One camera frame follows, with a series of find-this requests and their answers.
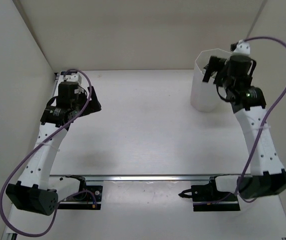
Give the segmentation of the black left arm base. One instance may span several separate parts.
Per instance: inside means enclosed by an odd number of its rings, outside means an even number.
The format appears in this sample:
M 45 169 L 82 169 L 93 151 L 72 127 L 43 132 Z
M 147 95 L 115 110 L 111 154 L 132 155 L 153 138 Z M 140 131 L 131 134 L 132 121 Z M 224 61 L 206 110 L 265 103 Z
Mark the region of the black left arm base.
M 101 209 L 103 186 L 87 183 L 80 175 L 60 177 L 54 184 L 58 194 L 59 210 L 93 210 Z

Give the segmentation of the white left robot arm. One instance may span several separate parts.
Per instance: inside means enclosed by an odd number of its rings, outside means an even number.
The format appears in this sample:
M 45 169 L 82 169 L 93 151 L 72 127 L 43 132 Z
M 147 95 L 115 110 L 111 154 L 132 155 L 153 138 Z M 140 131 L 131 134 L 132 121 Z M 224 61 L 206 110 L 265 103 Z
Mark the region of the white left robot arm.
M 37 147 L 28 159 L 16 184 L 8 184 L 6 195 L 19 210 L 50 216 L 58 203 L 58 188 L 49 186 L 49 177 L 59 146 L 75 116 L 99 112 L 101 104 L 95 89 L 84 89 L 78 82 L 63 81 L 41 117 Z

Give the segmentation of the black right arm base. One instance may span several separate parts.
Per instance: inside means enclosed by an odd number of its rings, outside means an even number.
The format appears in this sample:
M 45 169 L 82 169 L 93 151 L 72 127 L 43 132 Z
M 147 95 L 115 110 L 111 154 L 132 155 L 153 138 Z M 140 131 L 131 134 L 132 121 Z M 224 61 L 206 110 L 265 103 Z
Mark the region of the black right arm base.
M 191 184 L 189 189 L 183 190 L 178 196 L 192 199 L 194 212 L 240 211 L 238 198 L 228 191 L 219 191 L 213 176 L 205 184 Z

